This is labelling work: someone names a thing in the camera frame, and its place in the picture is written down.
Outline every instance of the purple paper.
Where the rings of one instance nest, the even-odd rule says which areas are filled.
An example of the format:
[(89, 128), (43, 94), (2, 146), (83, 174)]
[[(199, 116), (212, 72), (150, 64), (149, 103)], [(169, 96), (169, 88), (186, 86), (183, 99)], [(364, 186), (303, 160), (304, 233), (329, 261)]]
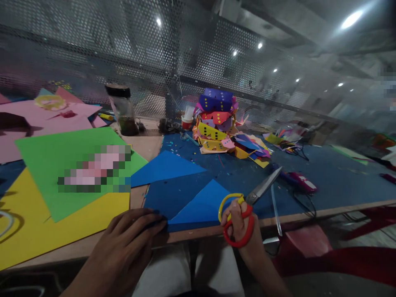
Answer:
[(232, 118), (229, 118), (222, 124), (217, 125), (217, 128), (219, 129), (219, 131), (227, 132), (228, 130), (231, 129), (231, 126), (232, 126)]
[(206, 95), (200, 95), (199, 103), (201, 104), (204, 111), (227, 111), (231, 110), (232, 102), (231, 99), (225, 98), (214, 98)]
[(213, 119), (211, 119), (211, 120), (204, 120), (204, 119), (202, 119), (202, 122), (203, 122), (205, 125), (211, 126), (212, 128), (215, 127), (215, 123), (213, 123)]

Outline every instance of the black lid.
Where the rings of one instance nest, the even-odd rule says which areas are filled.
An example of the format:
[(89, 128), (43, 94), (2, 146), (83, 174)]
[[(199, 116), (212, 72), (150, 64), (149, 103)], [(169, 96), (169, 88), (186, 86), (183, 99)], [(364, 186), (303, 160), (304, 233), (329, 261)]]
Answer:
[(131, 97), (131, 90), (125, 85), (117, 85), (111, 83), (104, 85), (104, 87), (109, 96), (125, 97), (125, 98)]

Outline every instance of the perforated metal wall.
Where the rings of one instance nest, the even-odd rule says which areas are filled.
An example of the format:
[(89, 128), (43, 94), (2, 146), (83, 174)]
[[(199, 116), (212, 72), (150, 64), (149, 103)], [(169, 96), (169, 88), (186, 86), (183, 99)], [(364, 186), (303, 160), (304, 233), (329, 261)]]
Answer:
[[(297, 111), (333, 120), (326, 114), (343, 96), (331, 94), (335, 74), (196, 1), (2, 0), (0, 50), (3, 94), (34, 98), (62, 85), (108, 103), (103, 84), (117, 82), (146, 118), (178, 118), (183, 97), (216, 87), (235, 93), (248, 128), (263, 130)], [(325, 107), (312, 108), (325, 90)]]

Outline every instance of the finger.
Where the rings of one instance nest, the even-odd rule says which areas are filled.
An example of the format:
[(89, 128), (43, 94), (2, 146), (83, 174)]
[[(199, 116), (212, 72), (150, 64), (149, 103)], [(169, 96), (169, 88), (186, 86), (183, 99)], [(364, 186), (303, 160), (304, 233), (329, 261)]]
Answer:
[(222, 221), (221, 221), (220, 225), (225, 226), (225, 224), (227, 223), (228, 216), (230, 214), (231, 214), (231, 205), (229, 207), (227, 207), (226, 210), (223, 212)]
[(167, 221), (161, 221), (157, 225), (144, 230), (141, 234), (139, 234), (130, 244), (128, 244), (127, 248), (129, 249), (129, 253), (134, 258), (139, 253), (139, 251), (149, 242), (151, 239), (157, 235), (164, 227), (167, 225)]
[(138, 236), (149, 224), (162, 220), (164, 217), (160, 214), (148, 214), (138, 218), (123, 234), (126, 245)]
[(232, 201), (231, 203), (231, 219), (232, 219), (232, 227), (234, 230), (234, 237), (236, 240), (240, 240), (243, 235), (243, 219), (241, 214), (240, 205), (236, 200)]
[(227, 229), (228, 237), (231, 237), (231, 236), (232, 236), (232, 233), (234, 233), (234, 229), (232, 228), (232, 225), (231, 225), (231, 226), (228, 227), (228, 229)]
[(150, 208), (139, 208), (134, 210), (128, 210), (123, 215), (119, 222), (114, 227), (114, 233), (121, 234), (129, 226), (131, 226), (140, 217), (152, 213), (153, 210)]
[(105, 233), (107, 233), (107, 234), (111, 233), (111, 232), (114, 230), (115, 226), (118, 224), (118, 222), (121, 220), (121, 218), (123, 217), (123, 215), (124, 215), (126, 212), (128, 212), (128, 211), (129, 211), (129, 210), (124, 211), (124, 212), (120, 213), (118, 216), (115, 216), (115, 217), (111, 220), (110, 224), (107, 226)]

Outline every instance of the ceiling light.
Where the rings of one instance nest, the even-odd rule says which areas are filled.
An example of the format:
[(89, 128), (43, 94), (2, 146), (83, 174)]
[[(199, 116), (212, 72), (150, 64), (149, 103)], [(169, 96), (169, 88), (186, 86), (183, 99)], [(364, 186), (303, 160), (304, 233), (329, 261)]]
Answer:
[(351, 14), (347, 19), (342, 23), (341, 28), (346, 29), (352, 26), (356, 21), (362, 16), (363, 11), (359, 10), (353, 14)]

